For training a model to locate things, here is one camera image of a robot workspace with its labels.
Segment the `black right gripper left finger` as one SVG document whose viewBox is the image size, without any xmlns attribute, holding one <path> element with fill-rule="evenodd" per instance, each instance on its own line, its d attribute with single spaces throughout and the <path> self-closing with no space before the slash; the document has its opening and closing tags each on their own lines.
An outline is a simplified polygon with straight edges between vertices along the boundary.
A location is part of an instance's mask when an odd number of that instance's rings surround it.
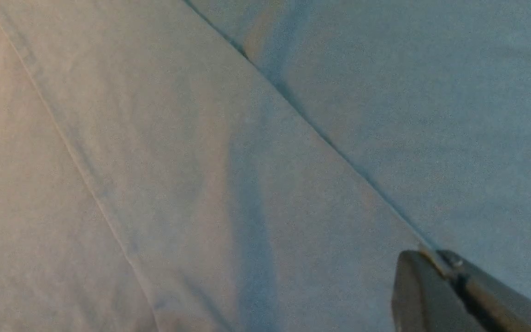
<svg viewBox="0 0 531 332">
<path fill-rule="evenodd" d="M 420 252 L 397 260 L 391 300 L 396 332 L 484 332 L 450 283 Z"/>
</svg>

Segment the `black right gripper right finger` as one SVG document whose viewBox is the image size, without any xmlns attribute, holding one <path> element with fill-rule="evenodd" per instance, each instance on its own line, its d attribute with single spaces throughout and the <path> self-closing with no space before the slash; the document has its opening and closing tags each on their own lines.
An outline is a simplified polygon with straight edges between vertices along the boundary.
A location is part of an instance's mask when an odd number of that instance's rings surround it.
<svg viewBox="0 0 531 332">
<path fill-rule="evenodd" d="M 531 332 L 531 299 L 453 251 L 439 254 L 455 273 L 451 284 L 466 311 L 487 332 Z"/>
</svg>

